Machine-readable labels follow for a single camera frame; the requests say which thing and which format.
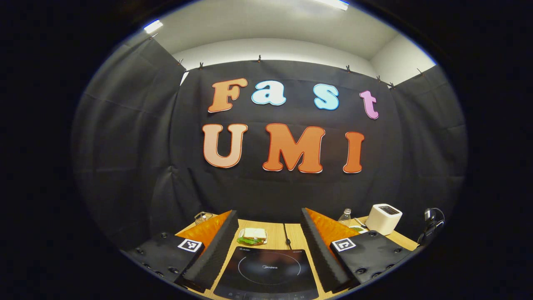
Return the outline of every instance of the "lettuce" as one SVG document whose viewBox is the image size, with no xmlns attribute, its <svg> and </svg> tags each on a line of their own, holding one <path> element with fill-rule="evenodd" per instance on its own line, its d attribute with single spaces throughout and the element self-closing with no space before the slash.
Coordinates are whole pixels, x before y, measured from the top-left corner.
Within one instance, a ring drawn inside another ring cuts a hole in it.
<svg viewBox="0 0 533 300">
<path fill-rule="evenodd" d="M 248 243 L 248 244 L 251 244 L 251 245 L 255 245 L 255 244 L 258 244 L 258 243 L 262 243 L 263 240 L 260 240 L 260 239 L 245 239 L 245 238 L 238 238 L 238 239 L 237 239 L 237 242 L 239 242 L 239 243 Z"/>
</svg>

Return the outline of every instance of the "white toaster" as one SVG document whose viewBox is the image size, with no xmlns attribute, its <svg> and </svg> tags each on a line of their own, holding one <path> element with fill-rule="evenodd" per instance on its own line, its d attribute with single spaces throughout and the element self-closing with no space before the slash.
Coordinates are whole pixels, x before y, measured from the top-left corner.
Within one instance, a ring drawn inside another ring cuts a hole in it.
<svg viewBox="0 0 533 300">
<path fill-rule="evenodd" d="M 388 204 L 375 204 L 370 210 L 365 225 L 370 230 L 375 230 L 382 235 L 388 235 L 396 228 L 401 215 L 402 212 L 400 210 Z"/>
</svg>

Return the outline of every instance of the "plastic water bottle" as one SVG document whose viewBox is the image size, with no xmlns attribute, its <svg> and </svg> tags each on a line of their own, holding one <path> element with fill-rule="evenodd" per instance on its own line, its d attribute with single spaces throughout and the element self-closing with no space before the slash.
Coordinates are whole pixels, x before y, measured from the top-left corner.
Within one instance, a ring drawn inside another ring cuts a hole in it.
<svg viewBox="0 0 533 300">
<path fill-rule="evenodd" d="M 352 219 L 352 216 L 350 215 L 351 213 L 352 213 L 352 210 L 349 208 L 346 208 L 344 210 L 344 214 L 338 219 L 338 222 L 346 226 L 350 226 L 350 220 Z"/>
</svg>

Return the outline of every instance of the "white wall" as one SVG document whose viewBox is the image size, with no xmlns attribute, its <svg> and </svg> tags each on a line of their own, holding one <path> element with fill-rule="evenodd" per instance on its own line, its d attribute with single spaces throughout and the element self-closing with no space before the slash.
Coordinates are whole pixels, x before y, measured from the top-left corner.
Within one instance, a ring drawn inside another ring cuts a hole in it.
<svg viewBox="0 0 533 300">
<path fill-rule="evenodd" d="M 231 61 L 257 60 L 259 54 L 262 60 L 306 61 L 343 69 L 350 65 L 353 72 L 376 77 L 373 66 L 364 58 L 319 44 L 281 38 L 245 38 L 217 42 L 178 52 L 173 57 L 177 60 L 183 59 L 182 65 L 190 70 L 198 68 L 200 62 L 208 66 Z"/>
<path fill-rule="evenodd" d="M 397 85 L 435 65 L 416 44 L 399 34 L 370 60 L 382 81 Z"/>
</svg>

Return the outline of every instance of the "black induction cooker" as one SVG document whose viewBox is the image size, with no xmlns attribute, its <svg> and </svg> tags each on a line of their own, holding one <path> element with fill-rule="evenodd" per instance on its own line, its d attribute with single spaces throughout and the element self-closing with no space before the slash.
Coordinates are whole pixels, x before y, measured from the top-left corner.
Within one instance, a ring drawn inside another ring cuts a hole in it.
<svg viewBox="0 0 533 300">
<path fill-rule="evenodd" d="M 311 300 L 317 285 L 305 250 L 237 247 L 214 291 L 234 300 Z"/>
</svg>

